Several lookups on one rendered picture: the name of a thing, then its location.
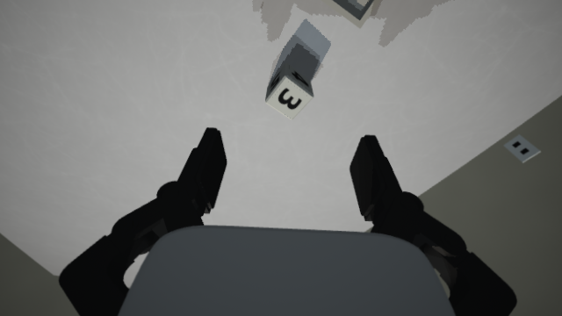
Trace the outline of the grey calendar digit cube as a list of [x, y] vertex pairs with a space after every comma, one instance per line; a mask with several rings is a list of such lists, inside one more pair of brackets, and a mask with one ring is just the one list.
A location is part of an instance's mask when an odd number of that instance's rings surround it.
[[265, 103], [294, 119], [312, 99], [311, 82], [285, 63], [267, 87]]

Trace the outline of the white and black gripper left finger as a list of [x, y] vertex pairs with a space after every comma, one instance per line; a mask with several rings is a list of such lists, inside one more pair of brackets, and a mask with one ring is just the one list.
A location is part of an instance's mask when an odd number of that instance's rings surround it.
[[220, 131], [207, 127], [177, 181], [157, 198], [119, 219], [112, 233], [80, 254], [60, 274], [59, 284], [80, 316], [118, 316], [129, 289], [126, 270], [166, 233], [204, 226], [214, 208], [227, 158]]

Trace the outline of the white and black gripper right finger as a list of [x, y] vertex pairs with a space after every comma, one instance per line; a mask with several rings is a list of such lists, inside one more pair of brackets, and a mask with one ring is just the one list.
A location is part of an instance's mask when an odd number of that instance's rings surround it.
[[349, 166], [359, 210], [382, 233], [408, 241], [429, 259], [450, 289], [456, 316], [509, 316], [514, 291], [456, 232], [424, 211], [422, 201], [402, 191], [375, 135], [361, 138]]

